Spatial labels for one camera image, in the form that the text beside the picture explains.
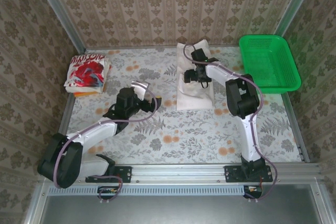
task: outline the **floral tablecloth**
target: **floral tablecloth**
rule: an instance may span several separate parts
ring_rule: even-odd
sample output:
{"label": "floral tablecloth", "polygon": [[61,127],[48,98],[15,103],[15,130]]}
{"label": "floral tablecloth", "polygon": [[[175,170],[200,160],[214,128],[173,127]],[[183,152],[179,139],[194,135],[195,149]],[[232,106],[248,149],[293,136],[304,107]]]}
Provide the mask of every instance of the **floral tablecloth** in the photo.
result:
{"label": "floral tablecloth", "polygon": [[[133,80],[150,83],[162,97],[162,105],[151,119],[130,123],[121,133],[89,150],[103,153],[117,164],[229,163],[240,162],[240,132],[230,115],[226,91],[214,82],[215,109],[176,110],[176,48],[95,50],[112,62],[103,94],[76,98],[68,133],[96,122],[115,103],[122,87]],[[211,53],[236,72],[243,72],[238,47],[211,48]],[[301,161],[279,94],[266,94],[258,114],[257,129],[262,152],[275,162]],[[133,118],[148,114],[139,112]]]}

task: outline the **white towel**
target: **white towel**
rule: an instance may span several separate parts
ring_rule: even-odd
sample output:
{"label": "white towel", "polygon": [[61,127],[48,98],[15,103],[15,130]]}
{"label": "white towel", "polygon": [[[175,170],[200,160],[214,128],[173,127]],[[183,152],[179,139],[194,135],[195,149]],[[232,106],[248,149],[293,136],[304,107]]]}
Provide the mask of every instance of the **white towel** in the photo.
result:
{"label": "white towel", "polygon": [[[194,45],[196,49],[202,48],[204,54],[211,58],[208,42],[204,39]],[[209,82],[209,86],[203,89],[200,82],[191,81],[184,83],[184,72],[188,69],[195,69],[196,65],[191,63],[183,55],[184,44],[177,44],[177,110],[200,110],[212,109],[214,107],[214,85]],[[187,46],[185,52],[191,58],[192,46]]]}

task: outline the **wall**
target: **wall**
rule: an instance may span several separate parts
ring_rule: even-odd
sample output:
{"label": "wall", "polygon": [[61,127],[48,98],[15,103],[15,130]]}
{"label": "wall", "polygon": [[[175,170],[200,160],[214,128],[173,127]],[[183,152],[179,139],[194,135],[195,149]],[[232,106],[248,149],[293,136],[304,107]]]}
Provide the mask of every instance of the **wall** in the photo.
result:
{"label": "wall", "polygon": [[61,0],[87,48],[236,44],[273,33],[289,0]]}
{"label": "wall", "polygon": [[336,202],[336,0],[304,0],[285,34],[302,78],[290,94],[310,157]]}
{"label": "wall", "polygon": [[74,54],[47,0],[0,0],[0,223],[20,222],[29,206]]}

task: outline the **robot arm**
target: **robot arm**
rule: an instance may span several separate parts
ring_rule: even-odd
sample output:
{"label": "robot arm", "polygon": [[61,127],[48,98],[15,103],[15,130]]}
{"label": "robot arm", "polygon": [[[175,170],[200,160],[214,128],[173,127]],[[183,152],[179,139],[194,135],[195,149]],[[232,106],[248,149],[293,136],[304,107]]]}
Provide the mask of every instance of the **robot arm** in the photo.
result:
{"label": "robot arm", "polygon": [[[112,175],[110,173],[114,168],[114,161],[100,154],[89,154],[88,150],[105,138],[121,132],[128,125],[127,120],[139,110],[154,112],[153,99],[156,99],[157,109],[160,107],[160,97],[152,98],[151,102],[144,99],[147,87],[148,83],[133,82],[131,88],[120,90],[116,103],[97,123],[80,132],[53,135],[37,171],[53,181],[55,163],[60,150],[69,139],[73,138],[58,165],[57,183],[60,187],[71,186],[78,177]],[[113,122],[112,120],[125,120],[126,122]]]}
{"label": "robot arm", "polygon": [[[209,78],[215,79],[221,85],[225,85],[227,106],[230,113],[236,117],[240,132],[242,144],[241,165],[228,168],[232,170],[230,172],[227,170],[226,181],[257,182],[260,181],[260,178],[263,181],[272,181],[269,166],[266,165],[264,158],[256,150],[256,147],[260,150],[256,134],[256,117],[253,117],[251,123],[252,115],[257,111],[259,106],[259,97],[256,88],[243,79],[235,78],[219,67],[218,64],[206,65],[205,71]],[[249,74],[245,74],[243,77],[253,81],[252,76]]]}
{"label": "robot arm", "polygon": [[[256,89],[250,84],[239,78],[235,78],[215,65],[206,66],[206,75],[218,81],[226,87],[227,105],[232,115],[238,116],[242,149],[241,154],[245,161],[256,161],[260,159],[257,153],[252,137],[250,119],[259,106],[259,98]],[[253,81],[251,75],[246,74],[244,77]],[[253,129],[257,132],[256,117],[253,118]],[[255,135],[257,146],[259,147],[258,136]]]}
{"label": "robot arm", "polygon": [[184,73],[184,82],[190,81],[208,84],[215,79],[226,87],[227,105],[233,116],[236,116],[239,125],[240,138],[242,143],[241,165],[238,167],[226,168],[226,181],[231,182],[257,182],[260,178],[263,181],[272,181],[269,166],[266,166],[265,159],[261,156],[258,137],[256,135],[256,117],[253,114],[259,106],[259,98],[256,88],[247,79],[253,82],[251,75],[243,75],[243,79],[237,78],[232,73],[225,71],[216,58],[208,59],[202,49],[195,49],[191,52],[192,62],[195,69],[187,70]]}

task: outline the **green plastic basket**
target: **green plastic basket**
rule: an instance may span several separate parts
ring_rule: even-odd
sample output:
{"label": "green plastic basket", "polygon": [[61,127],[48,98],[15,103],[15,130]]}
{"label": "green plastic basket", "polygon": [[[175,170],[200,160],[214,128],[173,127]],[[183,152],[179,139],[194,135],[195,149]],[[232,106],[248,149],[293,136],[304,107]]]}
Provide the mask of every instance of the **green plastic basket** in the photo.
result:
{"label": "green plastic basket", "polygon": [[276,35],[246,35],[239,40],[244,69],[263,93],[295,91],[301,79],[285,39]]}

